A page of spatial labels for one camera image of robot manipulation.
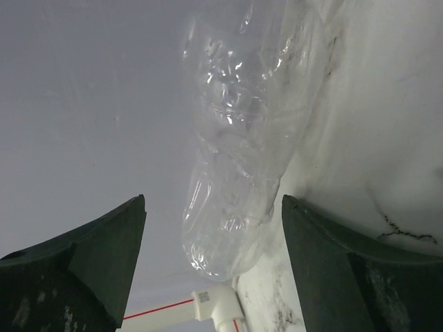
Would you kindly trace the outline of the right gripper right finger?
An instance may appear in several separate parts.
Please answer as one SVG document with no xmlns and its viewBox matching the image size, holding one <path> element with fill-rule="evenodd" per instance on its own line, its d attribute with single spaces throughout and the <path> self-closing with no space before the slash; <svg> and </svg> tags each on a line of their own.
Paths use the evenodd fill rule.
<svg viewBox="0 0 443 332">
<path fill-rule="evenodd" d="M 442 259 L 382 243 L 304 200 L 282 226 L 308 331 L 441 331 Z"/>
</svg>

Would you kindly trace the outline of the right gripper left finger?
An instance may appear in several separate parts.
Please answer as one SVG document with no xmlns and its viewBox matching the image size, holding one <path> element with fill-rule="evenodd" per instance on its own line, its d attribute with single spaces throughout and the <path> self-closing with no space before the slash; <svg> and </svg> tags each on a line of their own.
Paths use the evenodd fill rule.
<svg viewBox="0 0 443 332">
<path fill-rule="evenodd" d="M 141 249 L 143 195 L 1 258 L 2 331 L 116 331 Z"/>
</svg>

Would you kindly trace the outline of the clear plastic bottle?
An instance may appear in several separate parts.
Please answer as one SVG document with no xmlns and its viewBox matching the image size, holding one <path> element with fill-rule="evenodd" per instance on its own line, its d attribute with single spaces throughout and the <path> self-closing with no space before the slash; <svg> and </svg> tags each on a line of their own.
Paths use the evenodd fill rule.
<svg viewBox="0 0 443 332">
<path fill-rule="evenodd" d="M 199 141 L 183 249 L 196 271 L 224 282 L 250 270 L 269 237 L 323 83 L 323 23 L 311 1 L 207 1 L 182 61 Z"/>
</svg>

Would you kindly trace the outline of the white PVC pipe stand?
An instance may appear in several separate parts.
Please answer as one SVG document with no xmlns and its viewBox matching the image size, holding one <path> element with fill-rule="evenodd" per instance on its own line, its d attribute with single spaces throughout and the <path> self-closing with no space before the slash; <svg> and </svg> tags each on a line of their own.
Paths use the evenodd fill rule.
<svg viewBox="0 0 443 332">
<path fill-rule="evenodd" d="M 237 293 L 239 278 L 185 295 L 168 286 L 133 292 L 119 331 L 160 331 L 190 321 L 211 321 L 216 331 L 248 331 Z"/>
</svg>

